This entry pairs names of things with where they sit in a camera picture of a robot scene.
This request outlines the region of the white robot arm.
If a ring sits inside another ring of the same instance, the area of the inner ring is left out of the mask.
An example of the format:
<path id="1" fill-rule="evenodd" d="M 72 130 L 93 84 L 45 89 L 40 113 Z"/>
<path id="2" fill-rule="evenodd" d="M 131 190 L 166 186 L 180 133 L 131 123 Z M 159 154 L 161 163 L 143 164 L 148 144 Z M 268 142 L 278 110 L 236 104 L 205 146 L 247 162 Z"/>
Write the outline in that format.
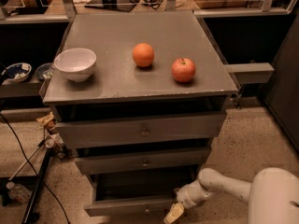
<path id="1" fill-rule="evenodd" d="M 233 179 L 211 168 L 177 192 L 164 218 L 173 224 L 186 209 L 211 199 L 220 191 L 248 205 L 248 224 L 299 224 L 299 178 L 280 168 L 262 169 L 251 182 Z"/>

